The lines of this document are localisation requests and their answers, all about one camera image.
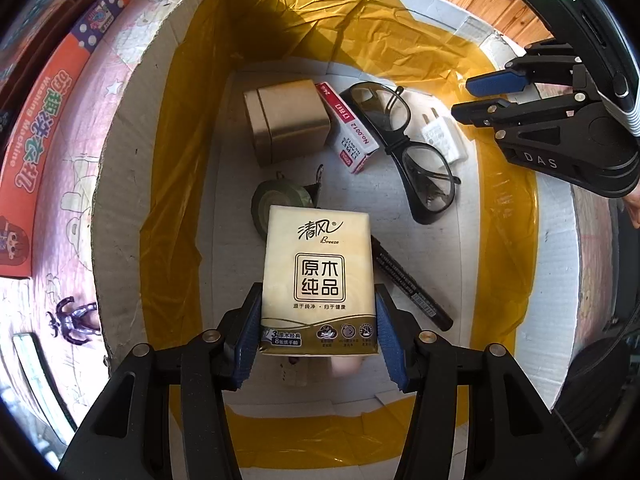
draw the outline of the skin-colored object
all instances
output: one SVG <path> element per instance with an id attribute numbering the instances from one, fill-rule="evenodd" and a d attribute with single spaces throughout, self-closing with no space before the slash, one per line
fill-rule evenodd
<path id="1" fill-rule="evenodd" d="M 322 150 L 331 124 L 311 79 L 248 90 L 244 103 L 261 166 Z"/>
<path id="2" fill-rule="evenodd" d="M 626 212 L 631 218 L 631 223 L 636 229 L 640 228 L 640 182 L 631 193 L 623 196 L 622 200 L 625 203 Z"/>
<path id="3" fill-rule="evenodd" d="M 331 356 L 331 375 L 336 378 L 352 375 L 360 370 L 363 359 L 360 355 Z"/>

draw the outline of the eyeglasses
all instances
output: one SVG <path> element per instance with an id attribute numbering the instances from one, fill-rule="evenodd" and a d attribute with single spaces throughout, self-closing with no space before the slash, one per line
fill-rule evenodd
<path id="1" fill-rule="evenodd" d="M 340 95 L 362 123 L 374 131 L 391 155 L 402 178 L 411 215 L 418 224 L 430 224 L 453 203 L 460 179 L 442 154 L 430 144 L 412 141 L 404 134 L 411 110 L 396 90 L 365 81 Z"/>

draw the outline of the blue gripper pad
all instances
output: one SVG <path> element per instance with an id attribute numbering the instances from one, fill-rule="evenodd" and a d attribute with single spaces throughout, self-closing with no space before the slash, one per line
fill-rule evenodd
<path id="1" fill-rule="evenodd" d="M 526 75 L 515 70 L 498 70 L 489 74 L 477 75 L 466 80 L 466 90 L 476 97 L 522 92 L 529 84 Z"/>
<path id="2" fill-rule="evenodd" d="M 254 365 L 255 354 L 260 343 L 260 311 L 262 309 L 262 294 L 258 294 L 253 304 L 249 316 L 240 332 L 238 342 L 234 351 L 236 366 L 231 375 L 236 388 L 242 386 L 242 382 L 249 378 L 251 367 Z"/>
<path id="3" fill-rule="evenodd" d="M 409 385 L 409 377 L 404 364 L 404 352 L 400 345 L 400 339 L 391 324 L 385 302 L 377 292 L 376 319 L 378 321 L 378 345 L 380 345 L 382 355 L 385 358 L 389 378 L 398 385 L 400 390 L 405 391 Z"/>

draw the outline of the red and white box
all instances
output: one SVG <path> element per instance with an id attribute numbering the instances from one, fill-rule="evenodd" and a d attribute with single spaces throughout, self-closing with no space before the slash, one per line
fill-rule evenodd
<path id="1" fill-rule="evenodd" d="M 350 173 L 360 172 L 380 146 L 329 83 L 318 83 L 316 88 L 330 111 L 332 130 L 326 143 L 340 156 Z"/>

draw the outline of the eyeglass lens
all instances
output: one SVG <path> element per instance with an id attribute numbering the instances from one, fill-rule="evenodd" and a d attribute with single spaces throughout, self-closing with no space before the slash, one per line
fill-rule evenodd
<path id="1" fill-rule="evenodd" d="M 398 98 L 398 94 L 383 86 L 356 86 L 351 89 L 351 97 L 369 121 L 386 132 L 394 132 L 406 126 L 409 110 Z"/>
<path id="2" fill-rule="evenodd" d="M 402 152 L 402 164 L 425 208 L 439 212 L 451 203 L 453 177 L 439 152 L 427 145 L 409 146 Z"/>

